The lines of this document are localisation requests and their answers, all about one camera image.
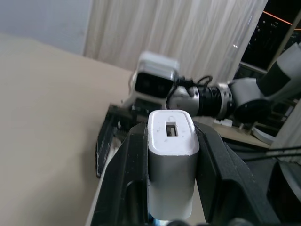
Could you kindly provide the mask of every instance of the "black cable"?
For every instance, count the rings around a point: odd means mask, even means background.
[[[301,149],[301,146],[295,147],[282,147],[282,148],[272,148],[268,150],[242,150],[242,149],[235,149],[232,150],[235,152],[246,152],[246,153],[265,153],[265,152],[274,152],[274,151],[289,151],[289,150],[298,150]]]
[[[203,80],[206,80],[206,79],[208,79],[208,81],[205,82],[203,85],[204,85],[204,86],[208,86],[209,83],[211,83],[211,82],[212,82],[212,79],[213,79],[211,75],[206,75],[206,76],[204,76],[203,78],[201,78],[200,80],[198,80],[197,84],[200,84]]]
[[[279,158],[279,157],[290,157],[290,156],[301,156],[301,153],[290,153],[290,154],[273,154],[273,155],[267,155],[267,156],[261,156],[256,158],[249,158],[249,159],[242,159],[243,161],[258,161],[258,160],[264,160],[264,159],[270,159],[270,158]]]
[[[203,81],[203,80],[208,80],[206,81],[204,84],[201,84],[200,82]],[[192,79],[190,80],[186,80],[185,77],[182,77],[180,79],[178,79],[175,84],[174,84],[174,88],[171,90],[171,92],[169,93],[168,97],[167,97],[167,100],[166,100],[166,103],[167,103],[167,106],[168,106],[168,102],[169,102],[169,99],[170,97],[174,94],[174,92],[176,91],[176,89],[179,87],[179,86],[183,86],[185,87],[186,89],[188,88],[191,88],[191,87],[206,87],[208,86],[208,84],[212,81],[212,76],[210,75],[206,75],[204,77],[202,77],[200,80],[198,80],[197,83],[195,83]]]

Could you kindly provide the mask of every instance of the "table surface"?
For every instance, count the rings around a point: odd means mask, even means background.
[[[98,184],[95,141],[130,75],[0,34],[1,225],[84,225]],[[188,222],[204,222],[197,188]]]
[[[228,127],[213,123],[212,126],[223,138],[239,141],[242,143],[247,143],[250,145],[255,145],[264,148],[270,148],[270,145],[260,141],[251,134],[246,134],[243,130],[235,127]]]

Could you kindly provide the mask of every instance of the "camera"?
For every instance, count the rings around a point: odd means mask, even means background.
[[[178,78],[179,63],[175,59],[143,52],[129,80],[129,97],[123,107],[131,108],[139,101],[166,109],[167,97]]]

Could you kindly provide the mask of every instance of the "white power adapter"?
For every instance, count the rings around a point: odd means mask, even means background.
[[[159,220],[187,219],[198,160],[198,138],[190,115],[158,110],[149,115],[149,211]]]

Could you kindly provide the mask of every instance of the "gray robot arm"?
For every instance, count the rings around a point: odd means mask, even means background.
[[[242,78],[211,87],[179,87],[170,97],[169,109],[182,109],[191,116],[254,122],[269,115],[273,103],[301,91],[301,44],[293,44],[261,79]]]

